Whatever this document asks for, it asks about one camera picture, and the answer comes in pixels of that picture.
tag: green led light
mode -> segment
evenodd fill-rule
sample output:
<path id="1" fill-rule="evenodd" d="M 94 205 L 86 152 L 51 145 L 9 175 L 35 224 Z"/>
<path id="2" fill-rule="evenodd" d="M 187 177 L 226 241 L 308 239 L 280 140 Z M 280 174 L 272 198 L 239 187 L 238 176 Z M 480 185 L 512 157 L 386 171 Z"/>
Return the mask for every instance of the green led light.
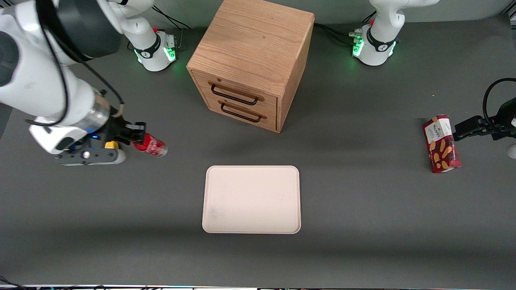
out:
<path id="1" fill-rule="evenodd" d="M 394 52 L 394 47 L 396 46 L 396 41 L 394 41 L 394 43 L 392 44 L 392 48 L 391 48 L 391 52 L 389 52 L 389 56 L 392 55 L 392 53 Z"/>
<path id="2" fill-rule="evenodd" d="M 355 46 L 358 46 L 358 47 L 355 47 L 355 48 L 353 49 L 353 54 L 354 54 L 355 56 L 359 56 L 359 55 L 360 55 L 360 53 L 362 52 L 362 48 L 364 47 L 364 41 L 363 41 L 363 40 L 360 40 L 360 42 L 359 42 L 359 43 L 357 43 L 357 44 L 355 44 Z"/>
<path id="3" fill-rule="evenodd" d="M 136 50 L 134 50 L 134 53 L 136 54 L 136 57 L 138 58 L 138 62 L 139 62 L 139 63 L 141 63 L 140 56 L 138 55 L 138 53 L 136 52 Z"/>
<path id="4" fill-rule="evenodd" d="M 163 51 L 167 55 L 168 60 L 170 60 L 171 62 L 175 60 L 175 49 L 164 47 Z"/>

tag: red snack box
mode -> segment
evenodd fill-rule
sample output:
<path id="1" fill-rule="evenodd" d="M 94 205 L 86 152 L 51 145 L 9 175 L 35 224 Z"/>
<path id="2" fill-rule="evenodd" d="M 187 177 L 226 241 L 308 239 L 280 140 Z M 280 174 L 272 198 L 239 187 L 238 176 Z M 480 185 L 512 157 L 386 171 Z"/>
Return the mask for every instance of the red snack box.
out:
<path id="1" fill-rule="evenodd" d="M 460 167 L 448 115 L 437 115 L 423 125 L 433 173 L 444 173 Z"/>

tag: black metal handle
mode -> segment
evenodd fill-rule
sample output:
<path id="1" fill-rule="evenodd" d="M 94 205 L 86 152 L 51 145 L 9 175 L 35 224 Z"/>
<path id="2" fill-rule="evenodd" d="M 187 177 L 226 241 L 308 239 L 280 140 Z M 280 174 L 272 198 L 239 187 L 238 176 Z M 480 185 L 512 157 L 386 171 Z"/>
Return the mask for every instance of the black metal handle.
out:
<path id="1" fill-rule="evenodd" d="M 227 99 L 230 99 L 230 100 L 233 100 L 233 101 L 237 101 L 237 102 L 240 102 L 242 104 L 246 104 L 246 105 L 249 105 L 249 106 L 254 106 L 256 105 L 256 103 L 258 102 L 258 98 L 254 98 L 254 101 L 253 102 L 249 102 L 249 101 L 245 101 L 245 100 L 242 100 L 242 99 L 239 99 L 239 98 L 236 98 L 234 96 L 231 96 L 231 95 L 228 95 L 228 94 L 225 94 L 225 93 L 221 93 L 221 92 L 218 92 L 215 90 L 215 84 L 212 84 L 212 93 L 216 94 L 216 95 L 219 95 L 221 97 L 224 97 L 224 98 L 227 98 Z"/>
<path id="2" fill-rule="evenodd" d="M 235 113 L 235 112 L 231 112 L 231 111 L 228 111 L 228 110 L 224 109 L 224 106 L 225 106 L 225 103 L 220 104 L 220 109 L 221 109 L 224 113 L 228 113 L 228 114 L 233 115 L 233 116 L 235 116 L 235 117 L 242 118 L 242 119 L 247 120 L 247 121 L 249 121 L 249 122 L 258 123 L 258 122 L 262 119 L 262 116 L 260 116 L 260 115 L 258 115 L 258 119 L 251 119 L 251 118 L 248 118 L 248 117 L 246 117 L 246 116 L 242 116 L 242 115 L 237 114 L 237 113 Z"/>

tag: robotic arm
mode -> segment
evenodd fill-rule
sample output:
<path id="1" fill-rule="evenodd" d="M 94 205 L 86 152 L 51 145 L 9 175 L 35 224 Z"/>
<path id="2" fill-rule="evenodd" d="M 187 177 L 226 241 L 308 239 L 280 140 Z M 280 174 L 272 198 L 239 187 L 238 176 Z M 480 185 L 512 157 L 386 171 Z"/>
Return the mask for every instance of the robotic arm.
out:
<path id="1" fill-rule="evenodd" d="M 103 144 L 92 146 L 99 139 L 143 142 L 145 124 L 123 120 L 123 106 L 120 111 L 113 108 L 104 93 L 67 66 L 116 52 L 124 34 L 147 70 L 165 69 L 175 61 L 174 36 L 154 31 L 144 18 L 127 19 L 153 4 L 153 0 L 30 0 L 0 9 L 0 102 L 36 116 L 28 121 L 29 131 L 47 152 L 73 158 L 84 144 L 103 148 Z M 109 160 L 97 163 L 122 162 L 123 152 L 113 150 Z"/>
<path id="2" fill-rule="evenodd" d="M 387 61 L 396 45 L 396 36 L 405 24 L 402 9 L 426 7 L 439 0 L 369 0 L 376 8 L 374 23 L 355 29 L 353 56 L 368 66 L 379 66 Z"/>

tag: wooden drawer cabinet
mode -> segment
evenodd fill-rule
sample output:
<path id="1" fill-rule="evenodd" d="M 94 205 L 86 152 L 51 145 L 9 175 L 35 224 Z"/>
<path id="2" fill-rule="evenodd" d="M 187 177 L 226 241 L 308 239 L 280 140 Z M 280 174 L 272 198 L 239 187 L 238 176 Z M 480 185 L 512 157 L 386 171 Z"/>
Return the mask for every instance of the wooden drawer cabinet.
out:
<path id="1" fill-rule="evenodd" d="M 301 80 L 314 15 L 225 0 L 187 69 L 211 111 L 280 132 Z"/>

